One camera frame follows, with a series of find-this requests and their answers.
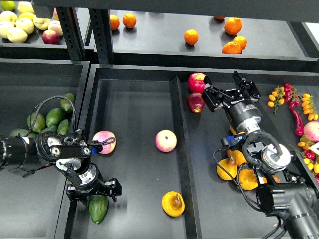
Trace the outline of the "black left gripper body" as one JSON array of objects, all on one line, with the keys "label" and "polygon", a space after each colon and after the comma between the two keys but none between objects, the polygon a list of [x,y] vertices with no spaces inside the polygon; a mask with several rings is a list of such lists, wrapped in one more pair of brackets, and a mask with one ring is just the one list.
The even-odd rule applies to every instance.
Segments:
[{"label": "black left gripper body", "polygon": [[69,199],[84,199],[93,195],[102,195],[114,199],[122,195],[122,186],[116,178],[107,182],[98,178],[85,185],[68,184],[66,194]]}]

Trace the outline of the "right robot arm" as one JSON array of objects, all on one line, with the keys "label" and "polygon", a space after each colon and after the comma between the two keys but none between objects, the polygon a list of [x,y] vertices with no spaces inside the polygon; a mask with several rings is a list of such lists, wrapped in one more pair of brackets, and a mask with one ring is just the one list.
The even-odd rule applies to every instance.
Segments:
[{"label": "right robot arm", "polygon": [[262,115],[256,107],[260,93],[252,81],[232,75],[236,87],[222,90],[204,78],[202,98],[214,112],[223,109],[236,131],[222,139],[222,149],[238,149],[257,180],[256,202],[247,204],[267,217],[276,217],[283,233],[293,239],[316,239],[319,220],[313,205],[319,200],[319,185],[300,153],[289,151],[260,129]]}]

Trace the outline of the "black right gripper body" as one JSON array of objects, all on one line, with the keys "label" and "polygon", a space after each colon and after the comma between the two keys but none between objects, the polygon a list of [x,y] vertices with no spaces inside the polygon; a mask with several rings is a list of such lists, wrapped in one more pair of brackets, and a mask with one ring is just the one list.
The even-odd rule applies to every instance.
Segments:
[{"label": "black right gripper body", "polygon": [[258,131],[260,130],[259,123],[262,114],[256,107],[255,103],[258,102],[260,95],[242,94],[238,90],[226,91],[228,95],[223,96],[223,106],[226,116],[236,131]]}]

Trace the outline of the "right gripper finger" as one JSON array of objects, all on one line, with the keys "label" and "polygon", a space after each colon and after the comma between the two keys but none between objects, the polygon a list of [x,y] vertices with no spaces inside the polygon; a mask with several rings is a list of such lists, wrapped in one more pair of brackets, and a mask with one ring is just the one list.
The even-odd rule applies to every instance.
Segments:
[{"label": "right gripper finger", "polygon": [[242,78],[237,71],[234,71],[232,78],[235,81],[237,93],[236,96],[239,99],[250,99],[253,102],[258,102],[261,95],[253,81],[248,81]]},{"label": "right gripper finger", "polygon": [[205,87],[201,96],[211,112],[231,106],[230,102],[234,99],[233,90],[226,91],[214,87],[208,76],[204,77],[203,82]]}]

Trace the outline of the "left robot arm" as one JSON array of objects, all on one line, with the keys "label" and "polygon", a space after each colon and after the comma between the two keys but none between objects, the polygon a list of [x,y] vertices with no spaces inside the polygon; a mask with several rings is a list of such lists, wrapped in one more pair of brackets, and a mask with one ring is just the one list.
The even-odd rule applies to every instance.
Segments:
[{"label": "left robot arm", "polygon": [[115,202],[122,194],[122,186],[116,178],[105,181],[91,155],[101,152],[104,145],[114,143],[109,137],[102,142],[86,142],[71,118],[72,132],[66,135],[54,132],[40,133],[36,138],[1,136],[0,168],[8,169],[22,177],[35,171],[54,166],[70,182],[66,194],[70,201],[87,204],[92,195],[108,196]]}]

